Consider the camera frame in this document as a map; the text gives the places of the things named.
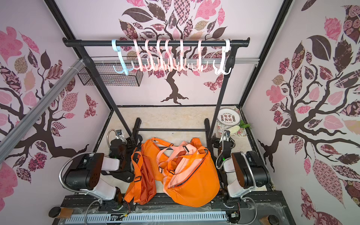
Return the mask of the dark orange backpack left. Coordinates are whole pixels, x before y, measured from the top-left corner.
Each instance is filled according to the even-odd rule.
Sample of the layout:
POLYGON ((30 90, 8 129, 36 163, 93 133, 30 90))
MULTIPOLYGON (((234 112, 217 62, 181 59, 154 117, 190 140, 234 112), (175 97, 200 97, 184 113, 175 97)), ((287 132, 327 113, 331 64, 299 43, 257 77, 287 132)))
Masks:
POLYGON ((152 166, 150 160, 140 151, 132 154, 131 161, 135 177, 126 191, 124 200, 144 205, 157 193, 152 166))

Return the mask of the bright orange sling bag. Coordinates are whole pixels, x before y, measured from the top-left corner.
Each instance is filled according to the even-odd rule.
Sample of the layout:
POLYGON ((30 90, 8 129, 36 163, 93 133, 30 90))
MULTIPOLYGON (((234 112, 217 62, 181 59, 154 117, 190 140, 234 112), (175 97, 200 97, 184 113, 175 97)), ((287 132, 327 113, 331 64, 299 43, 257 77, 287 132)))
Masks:
POLYGON ((210 151, 199 138, 193 138, 190 144, 196 147, 194 153, 178 157, 178 165, 175 165, 176 158, 171 159, 162 183, 164 193, 174 202, 196 208, 216 197, 220 183, 210 151))

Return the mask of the pink plastic hook rightmost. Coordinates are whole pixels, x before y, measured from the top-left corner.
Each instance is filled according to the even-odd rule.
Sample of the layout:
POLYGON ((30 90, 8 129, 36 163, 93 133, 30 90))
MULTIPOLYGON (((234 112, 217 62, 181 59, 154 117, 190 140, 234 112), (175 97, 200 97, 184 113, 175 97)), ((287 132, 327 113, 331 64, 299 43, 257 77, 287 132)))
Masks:
POLYGON ((193 64, 191 64, 192 70, 198 71, 198 72, 203 72, 203 70, 208 67, 208 63, 206 63, 206 66, 204 66, 202 64, 202 40, 198 40, 197 54, 198 54, 197 64, 195 67, 193 66, 193 64))

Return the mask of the white toy radish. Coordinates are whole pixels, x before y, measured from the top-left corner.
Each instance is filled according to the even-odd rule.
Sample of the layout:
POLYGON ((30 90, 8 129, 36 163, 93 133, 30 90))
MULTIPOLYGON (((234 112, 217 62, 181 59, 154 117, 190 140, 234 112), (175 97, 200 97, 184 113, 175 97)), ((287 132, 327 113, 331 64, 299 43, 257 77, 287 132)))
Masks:
POLYGON ((240 126, 235 125, 235 126, 229 127, 227 130, 230 132, 230 135, 237 134, 240 130, 240 126))

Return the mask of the grey aluminium rail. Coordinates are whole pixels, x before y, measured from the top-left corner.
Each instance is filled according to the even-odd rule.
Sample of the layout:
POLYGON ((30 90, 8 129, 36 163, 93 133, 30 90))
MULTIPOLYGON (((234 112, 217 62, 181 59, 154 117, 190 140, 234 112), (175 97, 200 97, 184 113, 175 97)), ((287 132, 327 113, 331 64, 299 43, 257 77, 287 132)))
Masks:
POLYGON ((40 116, 48 109, 50 104, 60 94, 61 90, 77 75, 77 72, 69 69, 63 77, 48 91, 39 102, 19 121, 9 134, 1 141, 1 162, 10 157, 10 153, 33 127, 40 116))

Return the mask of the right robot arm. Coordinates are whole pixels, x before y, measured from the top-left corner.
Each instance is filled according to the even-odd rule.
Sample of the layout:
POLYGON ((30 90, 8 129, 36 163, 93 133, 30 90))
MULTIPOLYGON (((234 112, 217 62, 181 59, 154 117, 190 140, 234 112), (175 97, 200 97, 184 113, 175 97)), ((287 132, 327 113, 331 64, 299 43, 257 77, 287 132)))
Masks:
POLYGON ((229 130, 225 130, 220 138, 213 136, 211 144, 213 148, 218 149, 216 168, 224 175, 236 175, 234 181, 225 182, 223 185, 229 197, 242 198, 256 188, 270 183, 269 171, 257 152, 232 152, 236 143, 231 138, 229 130))

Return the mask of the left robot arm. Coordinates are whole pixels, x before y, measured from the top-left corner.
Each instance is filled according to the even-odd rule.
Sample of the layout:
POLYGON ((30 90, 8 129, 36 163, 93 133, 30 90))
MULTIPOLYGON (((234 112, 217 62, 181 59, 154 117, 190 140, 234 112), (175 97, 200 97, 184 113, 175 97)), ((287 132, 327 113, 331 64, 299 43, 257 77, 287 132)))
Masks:
POLYGON ((122 201, 121 191, 104 181, 101 176, 111 176, 131 183, 134 172, 130 154, 136 141, 131 136, 125 138, 121 130, 111 129, 115 139, 106 138, 109 154, 83 152, 73 156, 59 172, 62 187, 74 193, 90 195, 101 201, 122 201))

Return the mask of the salmon pink sling bag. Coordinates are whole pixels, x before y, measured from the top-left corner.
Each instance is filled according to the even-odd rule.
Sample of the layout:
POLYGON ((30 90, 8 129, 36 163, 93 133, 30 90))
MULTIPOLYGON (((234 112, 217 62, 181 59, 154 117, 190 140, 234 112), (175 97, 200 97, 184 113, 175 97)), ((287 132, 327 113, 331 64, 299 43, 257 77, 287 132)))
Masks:
POLYGON ((166 166, 167 163, 176 158, 175 165, 178 165, 182 155, 189 155, 194 153, 196 147, 190 143, 183 141, 180 146, 170 146, 161 150, 156 157, 158 171, 163 175, 162 180, 167 176, 166 166))

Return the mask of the orange flat bag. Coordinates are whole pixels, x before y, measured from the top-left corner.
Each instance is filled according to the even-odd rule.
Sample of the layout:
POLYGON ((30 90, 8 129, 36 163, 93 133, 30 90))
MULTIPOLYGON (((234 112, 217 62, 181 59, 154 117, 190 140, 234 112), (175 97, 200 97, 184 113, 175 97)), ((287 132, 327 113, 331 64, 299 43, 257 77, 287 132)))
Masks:
POLYGON ((155 137, 148 139, 145 143, 142 144, 142 154, 149 159, 151 164, 151 170, 156 181, 162 182, 164 179, 164 175, 159 171, 158 161, 165 162, 169 158, 164 153, 161 153, 159 160, 157 160, 157 155, 161 152, 160 147, 168 148, 172 146, 172 143, 155 137))

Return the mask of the pink plastic hook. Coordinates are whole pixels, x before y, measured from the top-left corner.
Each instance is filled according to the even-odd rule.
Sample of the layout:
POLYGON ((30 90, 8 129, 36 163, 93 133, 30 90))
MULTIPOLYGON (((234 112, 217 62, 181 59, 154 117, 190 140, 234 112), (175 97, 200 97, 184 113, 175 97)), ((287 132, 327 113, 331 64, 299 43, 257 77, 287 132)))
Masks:
POLYGON ((143 72, 144 68, 143 68, 143 64, 142 64, 142 60, 141 60, 141 56, 140 56, 139 46, 137 44, 136 39, 133 39, 133 44, 134 44, 134 48, 136 51, 138 66, 135 66, 134 62, 131 62, 131 64, 132 64, 134 70, 140 70, 141 72, 143 72))
POLYGON ((167 69, 167 67, 166 67, 166 64, 164 63, 164 60, 163 60, 163 54, 161 52, 160 42, 161 42, 161 40, 158 39, 157 44, 156 44, 156 50, 157 50, 157 54, 158 54, 157 69, 165 71, 167 69))
POLYGON ((167 64, 167 68, 169 70, 169 72, 172 72, 173 70, 177 70, 177 66, 176 66, 176 61, 174 61, 171 51, 169 49, 169 42, 170 40, 167 39, 165 41, 165 49, 166 49, 166 53, 168 55, 168 64, 167 64))
POLYGON ((208 63, 206 63, 206 66, 204 66, 202 64, 202 40, 198 40, 197 54, 198 54, 197 64, 195 67, 193 66, 193 64, 191 64, 192 70, 198 71, 198 72, 203 72, 203 70, 208 67, 208 63))
POLYGON ((149 40, 147 39, 145 41, 144 47, 146 50, 146 53, 148 54, 148 58, 147 58, 147 66, 145 67, 147 71, 154 71, 155 70, 155 65, 154 65, 154 61, 152 58, 152 54, 149 50, 149 40))
POLYGON ((180 39, 180 59, 179 63, 177 64, 177 70, 178 71, 187 71, 188 70, 188 64, 187 59, 184 57, 184 43, 183 40, 180 39))

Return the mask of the white plastic hook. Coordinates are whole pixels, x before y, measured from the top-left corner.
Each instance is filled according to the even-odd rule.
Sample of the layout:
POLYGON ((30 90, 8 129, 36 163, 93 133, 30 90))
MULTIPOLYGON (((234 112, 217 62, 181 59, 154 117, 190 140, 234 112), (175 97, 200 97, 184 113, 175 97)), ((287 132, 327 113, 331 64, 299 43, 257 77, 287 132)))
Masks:
POLYGON ((230 72, 231 72, 231 69, 229 72, 226 72, 225 71, 225 59, 226 59, 226 53, 230 51, 230 47, 231 47, 231 44, 230 44, 230 40, 229 39, 226 39, 225 40, 225 43, 226 45, 222 47, 222 51, 221 51, 221 62, 220 62, 220 67, 217 68, 215 66, 215 63, 213 62, 213 69, 214 69, 214 72, 216 75, 228 75, 230 72))

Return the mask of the black clothes rack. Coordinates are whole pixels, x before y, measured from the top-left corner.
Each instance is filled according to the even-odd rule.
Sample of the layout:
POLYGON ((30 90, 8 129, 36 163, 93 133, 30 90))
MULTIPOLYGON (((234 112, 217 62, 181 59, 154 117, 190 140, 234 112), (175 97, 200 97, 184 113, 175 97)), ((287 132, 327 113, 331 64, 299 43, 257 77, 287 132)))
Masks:
POLYGON ((213 146, 212 146, 212 136, 213 131, 216 125, 216 119, 218 116, 218 113, 220 111, 220 107, 222 105, 222 100, 224 98, 224 94, 226 91, 227 83, 231 75, 231 69, 233 69, 235 65, 235 56, 240 47, 248 47, 250 43, 250 38, 247 38, 246 40, 224 40, 224 41, 203 41, 201 44, 199 44, 199 41, 195 40, 186 40, 183 42, 182 40, 171 40, 171 41, 139 41, 137 43, 134 43, 133 41, 115 41, 116 47, 165 47, 166 49, 168 47, 226 47, 229 46, 231 48, 229 57, 226 61, 226 69, 224 74, 224 80, 222 87, 220 89, 220 94, 217 100, 215 112, 213 115, 212 122, 209 121, 208 118, 204 120, 204 126, 203 129, 195 129, 195 128, 141 128, 141 119, 137 118, 135 122, 135 126, 133 127, 133 130, 131 131, 129 126, 127 125, 125 119, 123 118, 118 106, 114 102, 109 90, 107 89, 105 83, 103 82, 102 78, 100 77, 100 73, 96 69, 95 62, 93 59, 89 56, 87 51, 85 50, 85 47, 110 47, 112 41, 105 41, 105 40, 68 40, 67 38, 62 39, 63 43, 67 47, 72 47, 76 49, 81 59, 83 60, 86 69, 88 70, 91 79, 94 81, 94 83, 98 86, 98 89, 100 90, 100 93, 103 94, 104 100, 110 104, 110 109, 112 109, 116 115, 118 116, 119 120, 121 121, 122 125, 124 126, 126 132, 130 136, 130 139, 133 142, 136 142, 139 140, 139 132, 140 131, 157 131, 157 132, 204 132, 206 134, 206 146, 210 150, 210 152, 213 154, 213 146))

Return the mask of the light blue plastic hook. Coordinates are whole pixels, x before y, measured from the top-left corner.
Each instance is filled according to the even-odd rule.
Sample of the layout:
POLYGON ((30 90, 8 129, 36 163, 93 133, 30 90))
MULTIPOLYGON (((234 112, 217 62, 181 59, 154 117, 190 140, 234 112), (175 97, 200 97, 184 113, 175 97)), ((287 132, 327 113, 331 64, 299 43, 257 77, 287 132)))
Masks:
POLYGON ((129 72, 133 70, 132 69, 128 69, 126 64, 125 64, 125 61, 122 57, 122 48, 120 46, 117 46, 117 40, 116 39, 113 39, 111 41, 111 44, 112 44, 112 48, 113 50, 118 54, 118 58, 120 60, 120 63, 121 63, 121 67, 122 67, 122 70, 121 71, 118 71, 115 66, 113 66, 113 69, 114 71, 117 73, 117 74, 125 74, 126 76, 129 75, 129 72))

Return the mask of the white round printed plate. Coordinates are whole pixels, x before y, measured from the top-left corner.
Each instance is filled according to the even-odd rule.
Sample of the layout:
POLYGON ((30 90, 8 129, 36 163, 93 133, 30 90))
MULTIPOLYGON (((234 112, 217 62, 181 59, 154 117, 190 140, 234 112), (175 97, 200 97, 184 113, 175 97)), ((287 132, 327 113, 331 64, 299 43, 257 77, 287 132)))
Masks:
POLYGON ((234 108, 221 108, 217 115, 217 120, 220 124, 235 126, 240 123, 241 116, 234 108))

